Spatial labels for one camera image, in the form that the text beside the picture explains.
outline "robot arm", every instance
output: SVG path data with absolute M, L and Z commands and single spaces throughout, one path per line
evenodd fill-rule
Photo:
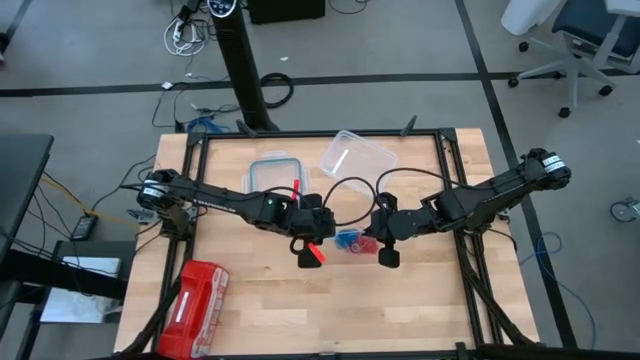
M 385 245 L 379 252 L 380 264 L 400 266 L 400 254 L 393 248 L 397 240 L 458 229 L 481 231 L 496 213 L 519 204 L 529 193 L 561 189 L 569 183 L 571 170 L 555 153 L 534 149 L 523 160 L 479 185 L 459 186 L 424 198 L 419 209 L 398 210 L 393 195 L 379 194 L 381 207 L 371 213 L 365 235 Z M 137 200 L 165 220 L 163 235 L 180 240 L 193 237 L 193 217 L 183 209 L 185 202 L 238 215 L 261 230 L 302 239 L 303 251 L 295 253 L 298 265 L 305 268 L 320 266 L 307 245 L 322 245 L 323 239 L 335 235 L 333 212 L 322 206 L 318 194 L 304 195 L 300 202 L 273 192 L 243 194 L 195 182 L 175 170 L 159 170 L 147 177 Z
M 238 215 L 258 229 L 301 239 L 305 246 L 297 254 L 300 267 L 319 267 L 308 244 L 322 245 L 323 239 L 335 235 L 333 212 L 322 207 L 318 194 L 304 195 L 299 202 L 274 192 L 243 194 L 190 180 L 175 170 L 158 170 L 147 177 L 137 201 L 164 220 L 163 235 L 179 240 L 191 241 L 194 234 L 193 216 L 184 210 L 185 202 Z
M 424 198 L 419 209 L 398 210 L 393 195 L 381 194 L 383 206 L 371 214 L 371 226 L 365 230 L 366 236 L 385 244 L 379 253 L 380 264 L 400 265 L 400 255 L 393 249 L 396 240 L 458 229 L 482 232 L 497 213 L 518 205 L 529 193 L 557 190 L 569 183 L 571 170 L 555 153 L 533 149 L 522 158 L 516 168 L 481 184 Z

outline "clear plastic container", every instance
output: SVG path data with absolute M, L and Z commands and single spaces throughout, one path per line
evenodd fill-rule
M 249 165 L 249 174 L 242 178 L 242 189 L 249 193 L 264 191 L 277 186 L 293 187 L 295 180 L 300 181 L 298 191 L 308 193 L 310 173 L 300 160 L 290 157 L 284 151 L 274 151 L 262 155 L 261 160 Z M 277 193 L 291 195 L 290 191 L 277 190 Z
M 320 168 L 337 180 L 350 176 L 361 177 L 375 188 L 378 177 L 393 169 L 397 163 L 398 156 L 393 152 L 350 131 L 342 130 L 322 156 Z M 380 182 L 381 192 L 388 180 L 389 177 L 385 176 Z M 345 185 L 372 197 L 371 190 L 362 182 L 348 181 Z

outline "blue cable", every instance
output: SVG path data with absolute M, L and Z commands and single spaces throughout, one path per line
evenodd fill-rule
M 542 244 L 542 239 L 547 236 L 547 235 L 551 235 L 554 236 L 556 239 L 558 239 L 558 248 L 556 250 L 553 251 L 541 251 L 540 245 Z M 573 292 L 573 290 L 569 289 L 565 284 L 563 284 L 560 280 L 556 279 L 555 276 L 553 276 L 551 274 L 551 272 L 549 271 L 549 269 L 547 269 L 547 267 L 544 265 L 544 263 L 542 261 L 540 261 L 539 256 L 542 254 L 557 254 L 560 252 L 560 250 L 562 250 L 562 238 L 560 237 L 560 235 L 558 235 L 555 232 L 545 232 L 544 234 L 540 235 L 540 237 L 538 238 L 538 240 L 536 241 L 536 252 L 527 256 L 526 258 L 524 258 L 524 260 L 522 260 L 520 262 L 520 266 L 524 265 L 527 261 L 531 260 L 531 258 L 533 258 L 534 256 L 538 258 L 538 263 L 540 264 L 540 266 L 542 267 L 542 269 L 544 270 L 544 272 L 547 274 L 547 276 L 549 276 L 551 279 L 553 279 L 553 281 L 555 281 L 558 285 L 560 285 L 560 287 L 562 287 L 564 290 L 566 290 L 569 294 L 573 295 L 574 298 L 576 298 L 584 307 L 584 309 L 587 311 L 587 315 L 589 315 L 589 321 L 591 321 L 591 350 L 593 350 L 596 347 L 596 339 L 598 337 L 598 328 L 596 327 L 596 321 L 593 318 L 593 314 L 591 313 L 591 310 L 589 309 L 589 306 L 587 305 L 587 303 L 584 302 L 584 300 L 582 300 L 582 298 L 580 296 L 578 296 L 578 294 L 576 294 L 575 292 Z
M 201 116 L 197 119 L 189 121 L 186 127 L 186 131 L 188 133 L 194 132 L 199 125 L 204 126 L 205 133 L 219 134 L 231 131 L 228 126 L 218 125 L 214 123 L 212 116 Z

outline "office chair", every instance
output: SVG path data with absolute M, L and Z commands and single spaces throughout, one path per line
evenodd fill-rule
M 552 32 L 560 32 L 566 47 L 557 48 L 531 38 L 535 45 L 554 53 L 559 60 L 525 71 L 509 79 L 509 87 L 519 80 L 555 72 L 554 78 L 566 74 L 569 106 L 558 115 L 567 118 L 578 106 L 578 75 L 584 74 L 605 86 L 600 95 L 611 94 L 616 84 L 599 68 L 612 66 L 627 73 L 640 69 L 640 1 L 638 0 L 568 0 L 553 24 Z M 529 49 L 527 42 L 519 45 L 520 52 Z

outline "standing desk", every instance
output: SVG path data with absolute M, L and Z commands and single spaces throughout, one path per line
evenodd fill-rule
M 399 131 L 356 133 L 396 153 L 398 167 L 444 172 L 460 181 L 466 176 L 469 184 L 493 176 L 480 129 L 414 130 L 408 137 L 400 137 Z M 194 134 L 164 135 L 155 169 L 182 169 L 192 179 L 242 191 L 241 177 L 251 162 L 265 152 L 284 150 L 310 168 L 311 190 L 324 196 L 335 180 L 318 164 L 335 134 L 278 132 L 253 139 L 243 134 L 206 135 L 199 143 Z M 204 157 L 200 156 L 202 143 L 207 144 Z M 417 208 L 420 199 L 444 186 L 434 177 L 399 172 L 390 176 L 385 191 L 398 197 L 400 209 Z M 370 198 L 341 186 L 327 206 L 336 221 L 342 222 L 361 216 L 370 204 Z M 368 222 L 352 227 L 365 227 Z M 509 233 L 503 222 L 496 221 L 493 227 Z M 159 227 L 140 236 L 139 246 L 158 231 Z M 482 301 L 462 280 L 453 233 L 398 242 L 398 269 L 378 265 L 377 256 L 342 252 L 331 241 L 321 247 L 327 261 L 320 269 L 298 269 L 289 252 L 290 239 L 257 230 L 235 215 L 213 209 L 199 217 L 195 239 L 193 258 L 220 264 L 231 276 L 211 347 L 213 355 L 451 350 L 457 342 L 473 348 L 478 341 L 492 342 L 502 335 L 492 330 L 495 325 Z M 491 232 L 484 234 L 483 241 L 484 252 L 478 243 L 467 241 L 464 256 L 484 254 L 496 301 L 526 336 L 536 340 L 513 244 Z M 129 345 L 148 321 L 163 283 L 170 280 L 163 281 L 163 269 L 169 260 L 171 276 L 177 275 L 183 247 L 159 238 L 136 255 L 115 351 Z M 168 252 L 177 254 L 175 263 Z M 470 306 L 477 311 L 468 310 Z

